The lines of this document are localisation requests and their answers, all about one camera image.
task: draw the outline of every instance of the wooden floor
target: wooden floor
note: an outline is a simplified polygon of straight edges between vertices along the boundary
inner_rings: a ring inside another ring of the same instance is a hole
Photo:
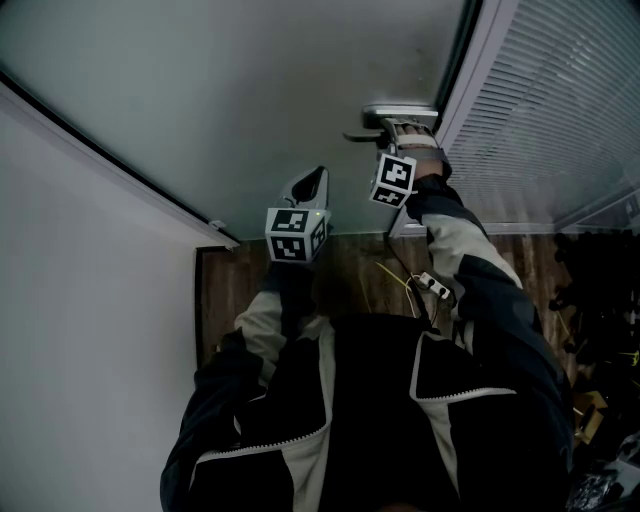
[[[566,331],[559,315],[548,308],[556,286],[569,280],[564,266],[554,259],[553,237],[508,235],[490,239],[520,276],[524,289],[538,308],[545,337],[573,381],[577,371],[575,362],[562,350]],[[430,271],[423,238],[397,239],[391,244],[412,272]],[[317,262],[314,297],[318,311],[329,316],[367,311],[411,316],[404,287],[382,271],[376,261],[405,277],[382,234],[330,237]],[[257,293],[268,263],[264,240],[244,242],[233,253],[202,254],[200,364],[206,363],[215,353],[223,334],[233,330],[235,317],[247,308]],[[426,293],[424,299],[433,318],[434,296]],[[448,303],[438,304],[436,325],[443,334],[450,332],[449,309]],[[568,315],[569,312],[563,312],[565,323]]]

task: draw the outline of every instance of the small device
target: small device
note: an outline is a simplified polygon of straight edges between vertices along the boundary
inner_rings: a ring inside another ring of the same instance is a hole
[[[369,199],[376,203],[402,208],[411,195],[416,161],[382,154]]]
[[[435,293],[441,299],[446,299],[449,296],[449,289],[440,284],[435,277],[431,277],[426,272],[423,272],[420,275],[418,282],[428,290]]]
[[[310,263],[327,239],[329,171],[317,167],[287,183],[269,208],[265,236],[272,261]]]

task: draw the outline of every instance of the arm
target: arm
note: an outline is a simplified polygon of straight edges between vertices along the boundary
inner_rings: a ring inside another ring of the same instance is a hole
[[[203,453],[242,442],[236,416],[265,394],[280,351],[297,338],[302,319],[313,312],[312,281],[305,267],[273,263],[261,291],[236,319],[236,330],[223,338],[211,363],[195,373],[196,389],[161,477],[165,511],[183,509]]]
[[[558,472],[566,475],[573,445],[566,375],[540,332],[520,280],[439,175],[437,164],[429,163],[435,167],[417,175],[418,193],[407,210],[427,228],[434,270],[455,292],[454,317],[467,324],[467,351],[518,392],[529,418],[524,427],[539,436],[541,449],[549,450]]]

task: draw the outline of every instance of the white wall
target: white wall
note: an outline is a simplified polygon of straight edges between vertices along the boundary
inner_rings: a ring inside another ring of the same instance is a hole
[[[0,510],[159,510],[196,367],[194,248],[217,242],[3,93]]]

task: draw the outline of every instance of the black jacket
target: black jacket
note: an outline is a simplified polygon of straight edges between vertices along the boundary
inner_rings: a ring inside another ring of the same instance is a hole
[[[438,178],[409,213],[457,298],[455,342],[414,319],[309,320],[313,274],[272,265],[196,390],[165,511],[560,510],[567,379],[520,280]]]

